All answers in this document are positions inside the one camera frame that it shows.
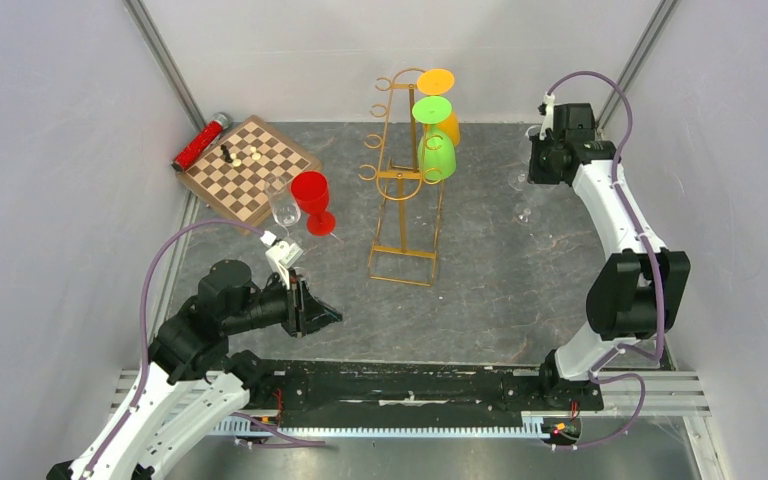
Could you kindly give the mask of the orange wine glass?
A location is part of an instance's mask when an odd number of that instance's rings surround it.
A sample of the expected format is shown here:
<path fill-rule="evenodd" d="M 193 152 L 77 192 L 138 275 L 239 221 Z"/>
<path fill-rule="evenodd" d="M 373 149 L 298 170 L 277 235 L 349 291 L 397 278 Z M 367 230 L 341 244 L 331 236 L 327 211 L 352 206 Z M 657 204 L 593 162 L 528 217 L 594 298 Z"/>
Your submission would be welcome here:
<path fill-rule="evenodd" d="M 460 126 L 451 101 L 446 94 L 454 87 L 454 74 L 443 68 L 421 73 L 416 86 L 424 98 L 416 104 L 420 108 L 418 120 L 436 127 L 457 147 L 461 141 Z"/>

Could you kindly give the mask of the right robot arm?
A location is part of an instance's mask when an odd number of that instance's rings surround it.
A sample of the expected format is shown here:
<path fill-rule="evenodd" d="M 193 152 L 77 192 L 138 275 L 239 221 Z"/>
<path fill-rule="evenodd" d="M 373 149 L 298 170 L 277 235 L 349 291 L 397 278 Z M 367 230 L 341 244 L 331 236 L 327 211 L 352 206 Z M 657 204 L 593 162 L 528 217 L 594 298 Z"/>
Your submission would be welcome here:
<path fill-rule="evenodd" d="M 539 112 L 540 130 L 529 137 L 528 179 L 535 185 L 570 186 L 590 214 L 605 255 L 586 296 L 585 324 L 539 370 L 540 400 L 562 408 L 588 394 L 599 371 L 620 354 L 661 359 L 691 263 L 646 222 L 628 188 L 618 148 L 597 137 L 589 104 L 557 104 L 547 94 Z"/>

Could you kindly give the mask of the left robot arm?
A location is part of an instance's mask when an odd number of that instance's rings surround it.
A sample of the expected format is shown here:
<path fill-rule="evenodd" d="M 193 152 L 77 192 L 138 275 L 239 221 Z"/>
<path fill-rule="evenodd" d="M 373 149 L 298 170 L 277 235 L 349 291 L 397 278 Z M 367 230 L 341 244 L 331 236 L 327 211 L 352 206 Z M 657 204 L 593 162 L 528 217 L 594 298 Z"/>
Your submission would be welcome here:
<path fill-rule="evenodd" d="M 274 393 L 262 359 L 233 354 L 232 335 L 272 325 L 304 337 L 343 319 L 291 270 L 264 287 L 239 260 L 214 264 L 178 312 L 159 328 L 125 401 L 78 458 L 58 463 L 50 479 L 161 479 L 222 420 Z"/>

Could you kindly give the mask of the wooden chessboard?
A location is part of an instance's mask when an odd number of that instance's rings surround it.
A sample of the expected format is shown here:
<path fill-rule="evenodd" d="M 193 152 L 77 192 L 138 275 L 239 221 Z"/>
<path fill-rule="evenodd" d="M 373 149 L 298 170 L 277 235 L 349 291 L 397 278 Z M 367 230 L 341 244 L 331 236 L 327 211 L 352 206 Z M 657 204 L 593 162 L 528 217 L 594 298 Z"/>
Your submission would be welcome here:
<path fill-rule="evenodd" d="M 234 166 L 223 160 L 221 145 L 228 147 Z M 249 147 L 257 148 L 262 157 L 253 160 Z M 219 140 L 207 147 L 195 164 L 177 179 L 207 204 L 220 217 L 257 228 L 271 209 L 264 192 L 267 175 L 281 175 L 292 181 L 306 171 L 322 171 L 322 162 L 289 136 L 258 116 L 252 115 L 240 125 L 230 128 Z"/>

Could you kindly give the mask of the red glitter tube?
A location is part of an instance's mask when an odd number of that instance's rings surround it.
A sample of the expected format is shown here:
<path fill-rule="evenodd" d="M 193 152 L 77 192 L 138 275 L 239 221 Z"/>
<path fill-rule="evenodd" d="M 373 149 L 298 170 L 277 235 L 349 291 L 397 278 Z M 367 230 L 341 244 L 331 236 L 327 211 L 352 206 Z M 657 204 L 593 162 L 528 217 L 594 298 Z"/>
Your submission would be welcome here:
<path fill-rule="evenodd" d="M 218 112 L 210 122 L 176 155 L 170 166 L 176 173 L 182 173 L 192 167 L 200 155 L 230 125 L 227 114 Z"/>

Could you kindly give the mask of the green wine glass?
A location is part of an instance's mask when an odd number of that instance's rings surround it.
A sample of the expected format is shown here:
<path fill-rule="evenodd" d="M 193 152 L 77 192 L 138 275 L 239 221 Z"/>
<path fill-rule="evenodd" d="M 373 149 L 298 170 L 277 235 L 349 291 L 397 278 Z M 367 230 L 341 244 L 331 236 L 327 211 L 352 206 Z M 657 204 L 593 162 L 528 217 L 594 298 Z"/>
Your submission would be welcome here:
<path fill-rule="evenodd" d="M 418 120 L 420 108 L 416 107 L 416 104 L 422 99 L 417 101 L 411 110 L 413 119 L 423 126 L 423 136 L 418 146 L 419 164 L 424 181 L 436 184 L 448 179 L 455 172 L 455 146 L 439 129 Z"/>

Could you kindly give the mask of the clear back wine glass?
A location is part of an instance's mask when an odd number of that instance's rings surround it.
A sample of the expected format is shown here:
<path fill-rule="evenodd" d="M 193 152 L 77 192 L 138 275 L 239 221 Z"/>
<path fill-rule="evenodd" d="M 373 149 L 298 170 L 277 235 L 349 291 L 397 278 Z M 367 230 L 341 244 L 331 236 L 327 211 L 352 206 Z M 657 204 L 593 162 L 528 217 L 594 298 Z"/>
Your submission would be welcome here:
<path fill-rule="evenodd" d="M 514 218 L 520 225 L 531 225 L 537 220 L 537 212 L 530 207 L 518 206 L 515 208 Z"/>

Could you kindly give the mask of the red wine glass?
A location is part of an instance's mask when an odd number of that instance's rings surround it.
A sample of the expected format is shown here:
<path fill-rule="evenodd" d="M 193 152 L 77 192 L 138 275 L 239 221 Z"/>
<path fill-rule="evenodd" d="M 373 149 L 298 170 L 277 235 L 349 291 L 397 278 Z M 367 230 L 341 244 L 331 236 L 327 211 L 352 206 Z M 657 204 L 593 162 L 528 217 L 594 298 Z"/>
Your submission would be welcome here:
<path fill-rule="evenodd" d="M 314 236 L 330 235 L 336 227 L 336 218 L 328 211 L 330 191 L 326 177 L 318 171 L 300 173 L 292 180 L 290 192 L 308 215 L 308 232 Z"/>

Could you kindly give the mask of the black chess piece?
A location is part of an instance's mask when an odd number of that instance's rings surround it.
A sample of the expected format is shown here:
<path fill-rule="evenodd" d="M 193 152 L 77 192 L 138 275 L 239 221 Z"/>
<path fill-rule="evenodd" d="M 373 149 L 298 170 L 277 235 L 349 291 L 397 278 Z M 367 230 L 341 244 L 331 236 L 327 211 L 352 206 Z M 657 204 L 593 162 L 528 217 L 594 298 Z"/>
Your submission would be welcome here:
<path fill-rule="evenodd" d="M 233 161 L 233 159 L 232 159 L 232 156 L 231 156 L 231 153 L 230 153 L 228 147 L 225 146 L 225 145 L 221 145 L 220 149 L 222 151 L 223 160 L 226 163 L 231 163 Z"/>

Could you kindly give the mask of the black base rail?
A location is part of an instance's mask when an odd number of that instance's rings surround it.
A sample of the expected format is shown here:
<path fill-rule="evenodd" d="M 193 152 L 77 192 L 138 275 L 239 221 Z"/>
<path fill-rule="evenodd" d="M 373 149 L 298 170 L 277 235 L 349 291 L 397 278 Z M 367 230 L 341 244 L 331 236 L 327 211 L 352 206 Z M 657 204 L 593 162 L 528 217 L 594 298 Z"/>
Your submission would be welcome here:
<path fill-rule="evenodd" d="M 604 408 L 598 385 L 546 368 L 268 360 L 244 412 L 298 435 L 526 432 L 526 417 Z"/>

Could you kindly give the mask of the clear green-rimmed wine glass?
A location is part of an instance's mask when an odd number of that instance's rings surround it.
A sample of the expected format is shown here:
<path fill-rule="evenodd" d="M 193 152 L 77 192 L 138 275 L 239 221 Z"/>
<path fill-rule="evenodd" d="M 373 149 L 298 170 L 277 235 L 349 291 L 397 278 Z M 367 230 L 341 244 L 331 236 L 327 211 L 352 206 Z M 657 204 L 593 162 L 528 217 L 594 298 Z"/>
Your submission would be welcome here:
<path fill-rule="evenodd" d="M 306 266 L 306 260 L 304 259 L 304 255 L 306 253 L 305 245 L 304 245 L 304 236 L 302 235 L 302 232 L 300 230 L 290 230 L 288 234 L 286 235 L 285 239 L 288 242 L 294 243 L 298 249 L 300 250 L 300 253 L 298 254 L 298 258 L 293 263 L 293 269 L 295 270 L 296 275 L 303 281 L 310 283 L 312 281 L 312 273 Z"/>

